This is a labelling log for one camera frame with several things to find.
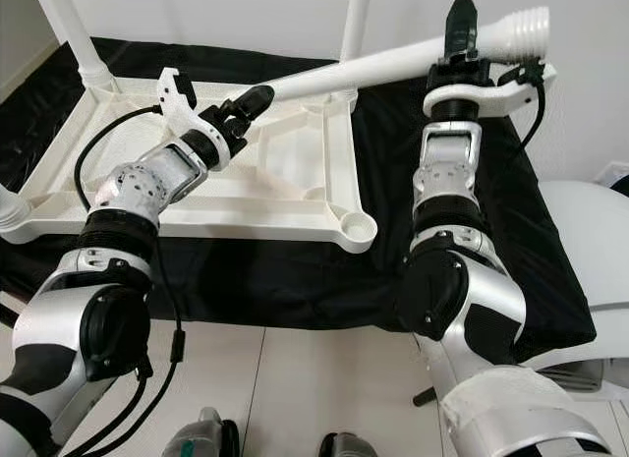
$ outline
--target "white wall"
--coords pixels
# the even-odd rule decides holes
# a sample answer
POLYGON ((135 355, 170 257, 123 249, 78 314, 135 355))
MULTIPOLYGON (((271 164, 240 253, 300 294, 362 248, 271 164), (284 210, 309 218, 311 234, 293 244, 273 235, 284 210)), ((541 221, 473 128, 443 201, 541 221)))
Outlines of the white wall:
MULTIPOLYGON (((75 0, 93 35, 338 57, 347 0, 75 0)), ((452 0, 372 0, 364 52, 443 31, 452 0)), ((549 60, 559 79, 530 155, 540 178, 592 180, 629 161, 629 0, 475 0, 480 22, 551 10, 549 60)), ((53 27, 63 36, 57 24, 53 27)), ((525 132, 534 106, 515 116, 525 132)))
POLYGON ((0 0, 0 102, 57 47, 37 0, 0 0))

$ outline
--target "white plastic bracket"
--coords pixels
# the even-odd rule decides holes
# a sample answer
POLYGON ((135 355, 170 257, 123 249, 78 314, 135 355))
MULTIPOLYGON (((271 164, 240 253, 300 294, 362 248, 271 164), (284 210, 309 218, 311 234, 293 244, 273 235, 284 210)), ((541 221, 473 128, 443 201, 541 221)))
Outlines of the white plastic bracket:
MULTIPOLYGON (((546 90, 557 77, 557 71, 550 64, 543 69, 543 86, 546 90)), ((430 117, 432 108, 444 100, 461 99, 478 103, 479 118, 501 118, 537 99, 538 93, 531 84, 518 84, 511 81, 504 86, 470 86, 457 84, 441 86, 431 91, 424 99, 424 113, 430 117)))
POLYGON ((213 125, 195 113, 186 95, 178 91, 175 83, 175 76, 178 75, 177 69, 165 67, 157 83, 157 96, 166 126, 178 138, 189 130, 200 131, 208 137, 218 152, 218 165, 210 170, 221 171, 229 165, 231 160, 227 141, 213 125))

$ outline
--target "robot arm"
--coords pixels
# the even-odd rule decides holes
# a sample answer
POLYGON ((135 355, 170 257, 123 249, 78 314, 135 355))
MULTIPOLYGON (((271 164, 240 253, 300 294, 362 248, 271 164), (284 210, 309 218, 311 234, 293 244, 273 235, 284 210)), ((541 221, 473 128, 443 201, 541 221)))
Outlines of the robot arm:
MULTIPOLYGON (((474 4, 457 0, 444 57, 429 73, 425 112, 432 121, 413 178, 415 236, 398 313, 416 333, 459 455, 609 454, 597 430, 566 410, 569 395, 518 367, 511 354, 526 303, 495 253, 474 195, 478 119, 507 116, 535 89, 520 79, 527 69, 510 74, 510 83, 491 86, 490 63, 479 57, 475 39, 474 4)), ((548 85, 554 70, 532 66, 548 85)))
POLYGON ((196 115, 189 81, 167 69, 160 82, 168 93, 162 112, 175 136, 114 169, 77 247, 15 325, 15 366, 0 383, 2 455, 56 455, 116 377, 151 374, 144 299, 159 213, 245 146, 245 131, 273 98, 269 87, 258 86, 196 115))

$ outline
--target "black tablecloth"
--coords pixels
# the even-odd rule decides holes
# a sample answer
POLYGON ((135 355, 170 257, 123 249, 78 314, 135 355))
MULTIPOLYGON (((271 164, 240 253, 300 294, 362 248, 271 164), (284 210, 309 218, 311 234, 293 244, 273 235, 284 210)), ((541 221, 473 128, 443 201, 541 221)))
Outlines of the black tablecloth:
MULTIPOLYGON (((329 61, 202 46, 94 40, 112 73, 156 79, 164 66, 194 81, 255 84, 329 61)), ((411 236, 411 178, 419 160, 426 82, 360 91, 352 116, 363 208, 377 222, 372 248, 350 255, 326 243, 165 239, 166 269, 186 319, 312 329, 375 324, 402 330, 394 290, 411 236)), ((0 105, 0 182, 18 189, 83 92, 67 44, 0 105)), ((508 119, 482 121, 479 197, 492 239, 527 300, 516 354, 524 360, 595 337, 587 302, 561 247, 526 156, 496 187, 489 179, 519 143, 508 119)), ((71 249, 71 236, 0 244, 0 287, 27 300, 71 249)), ((170 317, 161 282, 154 317, 170 317)))

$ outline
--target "floor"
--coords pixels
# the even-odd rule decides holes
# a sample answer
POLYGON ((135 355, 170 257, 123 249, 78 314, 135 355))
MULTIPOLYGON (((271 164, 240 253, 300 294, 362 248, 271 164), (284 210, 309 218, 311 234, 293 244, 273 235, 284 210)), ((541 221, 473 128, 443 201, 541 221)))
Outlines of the floor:
MULTIPOLYGON (((149 353, 151 397, 168 367, 173 323, 154 321, 149 353)), ((113 456, 158 456, 204 406, 237 422, 249 457, 315 457, 323 436, 350 430, 381 456, 456 456, 436 404, 414 408, 412 396, 430 386, 409 334, 374 327, 303 331, 189 322, 186 361, 153 416, 113 456)), ((0 376, 11 368, 10 331, 0 326, 0 376)), ((119 379, 77 430, 74 448, 126 404, 135 379, 119 379)), ((629 457, 629 402, 581 401, 585 415, 629 457)))

